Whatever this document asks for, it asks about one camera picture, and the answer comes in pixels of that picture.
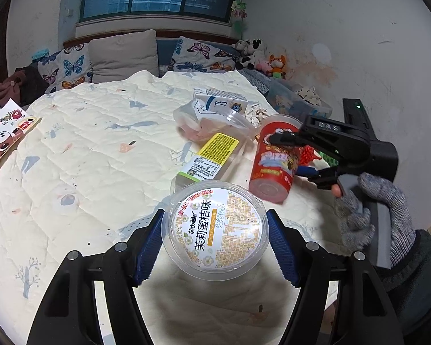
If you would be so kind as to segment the right grey knit glove hand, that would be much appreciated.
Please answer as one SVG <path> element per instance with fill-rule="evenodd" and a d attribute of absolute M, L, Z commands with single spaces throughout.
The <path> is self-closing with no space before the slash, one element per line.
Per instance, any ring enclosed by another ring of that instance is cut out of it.
<path fill-rule="evenodd" d="M 343 245 L 385 269 L 397 265 L 416 238 L 406 197 L 391 181 L 363 173 L 338 178 L 336 214 Z"/>

